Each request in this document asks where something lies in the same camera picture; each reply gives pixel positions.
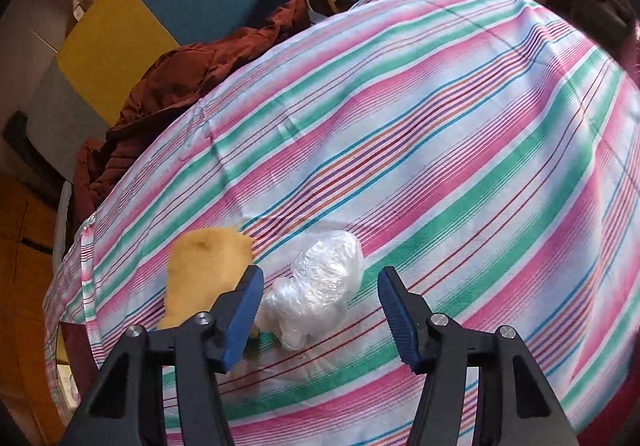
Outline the yellow sponge piece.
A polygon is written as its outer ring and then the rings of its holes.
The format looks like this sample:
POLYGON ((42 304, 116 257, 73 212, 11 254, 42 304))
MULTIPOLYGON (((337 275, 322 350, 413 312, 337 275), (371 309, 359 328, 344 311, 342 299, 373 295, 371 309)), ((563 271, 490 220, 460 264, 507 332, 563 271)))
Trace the yellow sponge piece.
POLYGON ((253 264, 252 245, 252 238, 233 227, 192 230, 177 238, 169 253, 165 314, 157 329, 179 327, 234 290, 253 264))

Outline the gold metal tray box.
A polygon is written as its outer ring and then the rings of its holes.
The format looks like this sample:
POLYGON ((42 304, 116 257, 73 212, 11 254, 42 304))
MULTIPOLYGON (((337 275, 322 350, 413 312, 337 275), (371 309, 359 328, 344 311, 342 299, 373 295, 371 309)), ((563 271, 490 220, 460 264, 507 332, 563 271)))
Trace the gold metal tray box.
POLYGON ((61 322, 55 335, 55 374, 66 417, 75 412, 98 371, 85 326, 61 322))

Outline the striped pink green tablecloth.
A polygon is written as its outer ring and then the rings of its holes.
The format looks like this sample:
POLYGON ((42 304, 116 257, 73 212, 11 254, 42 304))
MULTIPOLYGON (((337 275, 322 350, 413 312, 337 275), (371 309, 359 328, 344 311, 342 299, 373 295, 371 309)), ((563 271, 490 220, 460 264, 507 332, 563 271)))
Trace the striped pink green tablecloth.
POLYGON ((103 360, 162 317, 174 240, 231 226, 268 281, 328 232, 360 241, 345 319, 271 336, 222 379, 239 445, 399 445, 422 390, 376 294, 393 266, 433 310, 526 342, 576 430, 638 402, 639 89, 532 0, 374 0, 233 73, 124 176, 55 273, 103 360))

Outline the rust red jacket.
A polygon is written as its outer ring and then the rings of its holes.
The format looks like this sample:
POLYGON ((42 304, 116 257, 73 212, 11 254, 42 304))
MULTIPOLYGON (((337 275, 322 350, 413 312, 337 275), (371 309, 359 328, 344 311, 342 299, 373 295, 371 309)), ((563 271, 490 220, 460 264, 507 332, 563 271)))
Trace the rust red jacket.
POLYGON ((70 227, 77 230, 103 203, 137 158, 172 122, 236 70, 310 27, 305 0, 288 0, 258 28, 194 43, 160 56, 131 89, 103 143, 89 138, 76 152, 70 227))

